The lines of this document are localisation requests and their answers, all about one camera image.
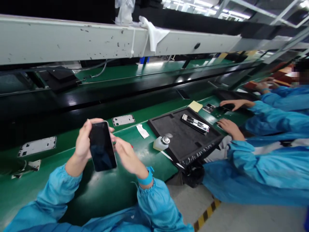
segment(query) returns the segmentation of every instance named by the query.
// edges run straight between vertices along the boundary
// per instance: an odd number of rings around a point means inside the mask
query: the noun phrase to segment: smartphone
[[[193,127],[197,131],[201,132],[202,134],[205,134],[209,132],[209,126],[206,125],[205,123],[202,123],[186,114],[183,114],[181,120],[188,124],[189,126]]]
[[[216,106],[211,105],[211,104],[207,104],[202,109],[205,110],[207,113],[212,113],[215,108],[216,108]]]
[[[230,103],[230,104],[225,104],[221,107],[228,110],[228,111],[232,111],[235,108],[235,105]]]
[[[108,122],[93,123],[89,134],[90,152],[97,172],[114,169],[117,161],[110,138]]]

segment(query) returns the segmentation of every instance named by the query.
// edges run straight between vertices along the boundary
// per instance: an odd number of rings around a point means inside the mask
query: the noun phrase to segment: white plastic bottle
[[[168,144],[171,142],[171,138],[173,136],[171,134],[166,134],[165,136],[160,136],[154,141],[154,149],[158,151],[163,151],[168,148]]]

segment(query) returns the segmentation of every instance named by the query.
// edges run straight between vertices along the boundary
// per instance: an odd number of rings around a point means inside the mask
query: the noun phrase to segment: black smartphone screen
[[[108,123],[92,124],[89,134],[90,152],[95,171],[105,171],[117,167],[113,143],[110,139]]]

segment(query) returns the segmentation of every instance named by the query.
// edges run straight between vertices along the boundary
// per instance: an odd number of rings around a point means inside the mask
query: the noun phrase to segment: white paper slip
[[[173,161],[172,158],[168,154],[166,154],[164,151],[161,151],[161,152],[162,152],[163,155],[165,155],[167,158],[169,158],[171,161]]]
[[[237,92],[246,92],[246,93],[247,93],[247,91],[244,91],[244,90],[242,90],[242,89],[237,89],[236,91],[237,91]]]
[[[144,139],[149,136],[148,132],[143,128],[142,124],[138,124],[136,128]]]
[[[172,158],[171,158],[168,154],[166,154],[164,151],[161,151],[161,152],[162,152],[163,155],[165,155],[167,158],[169,158],[171,161],[173,161]],[[177,164],[179,167],[181,167],[181,168],[184,169],[184,167],[181,166],[179,163],[176,163],[176,164]]]

